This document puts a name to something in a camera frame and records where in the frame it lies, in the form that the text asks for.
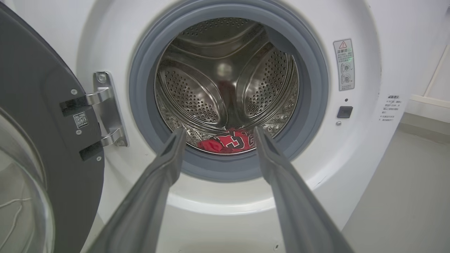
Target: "white washing machine body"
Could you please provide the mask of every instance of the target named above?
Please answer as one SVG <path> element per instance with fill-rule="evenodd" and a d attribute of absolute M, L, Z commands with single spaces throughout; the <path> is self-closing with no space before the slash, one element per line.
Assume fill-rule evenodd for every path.
<path fill-rule="evenodd" d="M 5 2 L 55 49 L 86 92 L 93 91 L 92 72 L 108 71 L 114 79 L 129 146 L 105 148 L 98 213 L 106 222 L 155 157 L 131 109 L 129 79 L 133 59 L 155 22 L 180 3 Z M 329 82 L 322 123 L 292 164 L 342 229 L 389 144 L 411 87 L 419 80 L 423 59 L 437 36 L 436 27 L 444 19 L 448 1 L 284 0 L 280 4 L 298 16 L 314 35 L 327 65 Z M 353 46 L 355 87 L 340 91 L 334 42 L 345 39 L 351 39 Z M 341 106 L 353 107 L 350 118 L 337 118 Z M 158 251 L 211 249 L 283 250 L 271 189 L 262 178 L 220 183 L 182 174 L 171 187 Z"/>

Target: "warning triangle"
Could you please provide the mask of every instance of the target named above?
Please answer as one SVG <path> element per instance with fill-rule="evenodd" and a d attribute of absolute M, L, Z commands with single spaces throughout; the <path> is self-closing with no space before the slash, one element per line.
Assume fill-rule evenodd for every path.
<path fill-rule="evenodd" d="M 345 44 L 345 41 L 343 41 L 342 44 L 339 46 L 339 49 L 346 48 L 346 47 L 347 47 L 347 44 Z"/>

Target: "black square latch hole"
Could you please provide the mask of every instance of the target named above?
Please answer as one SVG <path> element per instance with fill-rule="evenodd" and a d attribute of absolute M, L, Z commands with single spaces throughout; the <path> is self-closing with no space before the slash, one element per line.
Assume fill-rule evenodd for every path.
<path fill-rule="evenodd" d="M 337 117 L 338 118 L 350 118 L 352 110 L 353 110 L 352 106 L 341 106 L 339 108 L 339 112 L 337 113 Z"/>

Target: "warning sticker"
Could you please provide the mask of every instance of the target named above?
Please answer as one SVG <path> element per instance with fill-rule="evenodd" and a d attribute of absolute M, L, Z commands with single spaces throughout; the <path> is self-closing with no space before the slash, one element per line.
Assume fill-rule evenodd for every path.
<path fill-rule="evenodd" d="M 389 94 L 386 102 L 384 103 L 383 110 L 381 111 L 378 121 L 394 121 L 397 111 L 400 109 L 401 103 L 402 101 L 400 96 Z"/>
<path fill-rule="evenodd" d="M 75 124 L 78 129 L 89 125 L 85 112 L 75 114 L 73 116 L 73 120 L 75 120 Z"/>
<path fill-rule="evenodd" d="M 353 89 L 355 88 L 355 62 L 351 39 L 335 41 L 333 44 L 338 63 L 339 90 Z"/>

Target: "stainless steel drum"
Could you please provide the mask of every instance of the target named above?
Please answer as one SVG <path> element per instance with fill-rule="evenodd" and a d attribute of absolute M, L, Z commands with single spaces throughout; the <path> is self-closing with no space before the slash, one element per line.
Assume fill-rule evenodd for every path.
<path fill-rule="evenodd" d="M 204 21 L 181 32 L 157 71 L 157 107 L 167 126 L 197 143 L 230 128 L 262 126 L 272 136 L 298 101 L 292 56 L 270 43 L 264 27 L 241 18 Z"/>

